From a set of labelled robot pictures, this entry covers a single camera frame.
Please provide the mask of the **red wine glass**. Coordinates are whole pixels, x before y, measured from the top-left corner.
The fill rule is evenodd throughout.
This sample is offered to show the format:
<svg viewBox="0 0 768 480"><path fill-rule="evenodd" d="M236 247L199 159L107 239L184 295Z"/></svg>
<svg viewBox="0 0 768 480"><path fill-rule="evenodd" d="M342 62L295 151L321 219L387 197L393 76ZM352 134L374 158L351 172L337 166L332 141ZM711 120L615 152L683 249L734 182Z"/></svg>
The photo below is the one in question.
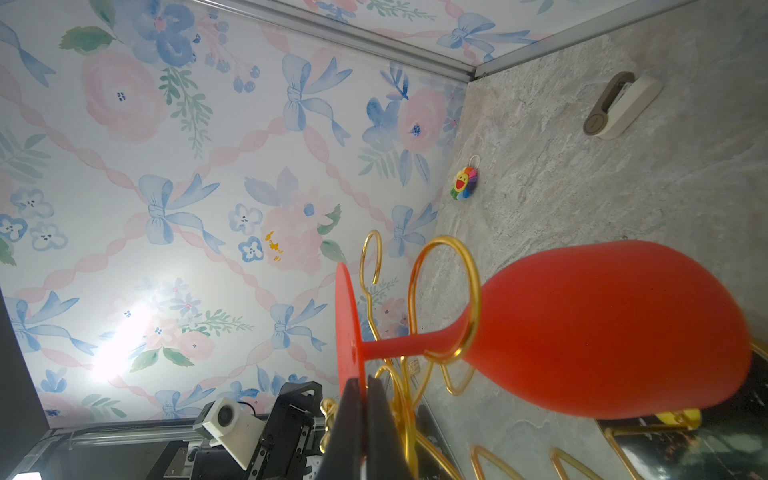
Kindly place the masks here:
<svg viewBox="0 0 768 480"><path fill-rule="evenodd" d="M542 251L481 282L450 326L366 342L350 274L336 272L341 381L368 361L469 363L513 395L572 416L625 419L717 405L745 382L751 336L728 290L669 247L625 240Z"/></svg>

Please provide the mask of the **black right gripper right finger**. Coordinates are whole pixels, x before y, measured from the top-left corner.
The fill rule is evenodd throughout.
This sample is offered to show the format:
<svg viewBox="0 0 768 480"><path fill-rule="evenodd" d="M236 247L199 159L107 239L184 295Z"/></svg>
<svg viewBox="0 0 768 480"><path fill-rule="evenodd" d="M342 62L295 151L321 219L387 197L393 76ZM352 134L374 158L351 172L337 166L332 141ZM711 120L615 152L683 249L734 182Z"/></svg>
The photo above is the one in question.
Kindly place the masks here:
<svg viewBox="0 0 768 480"><path fill-rule="evenodd" d="M367 479L413 480L382 382L367 382Z"/></svg>

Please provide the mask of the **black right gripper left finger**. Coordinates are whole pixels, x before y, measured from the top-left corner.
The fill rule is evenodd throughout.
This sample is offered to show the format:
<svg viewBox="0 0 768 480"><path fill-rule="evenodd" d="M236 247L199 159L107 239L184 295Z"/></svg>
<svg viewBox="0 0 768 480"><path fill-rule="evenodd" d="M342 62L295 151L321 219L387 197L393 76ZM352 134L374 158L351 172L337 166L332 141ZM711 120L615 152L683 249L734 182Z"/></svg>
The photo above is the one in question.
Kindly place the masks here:
<svg viewBox="0 0 768 480"><path fill-rule="evenodd" d="M361 478L361 459L361 389L358 379L350 379L336 413L317 479L358 480Z"/></svg>

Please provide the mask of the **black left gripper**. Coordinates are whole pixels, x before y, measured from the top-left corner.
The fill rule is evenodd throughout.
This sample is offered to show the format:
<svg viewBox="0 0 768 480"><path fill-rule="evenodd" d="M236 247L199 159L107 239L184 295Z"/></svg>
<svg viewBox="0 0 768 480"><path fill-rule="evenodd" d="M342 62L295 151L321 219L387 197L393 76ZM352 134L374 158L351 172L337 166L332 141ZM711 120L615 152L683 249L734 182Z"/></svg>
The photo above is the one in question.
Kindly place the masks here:
<svg viewBox="0 0 768 480"><path fill-rule="evenodd" d="M194 454L193 479L309 479L321 456L322 386L314 381L283 385L268 416L249 468L243 470L223 446L208 445Z"/></svg>

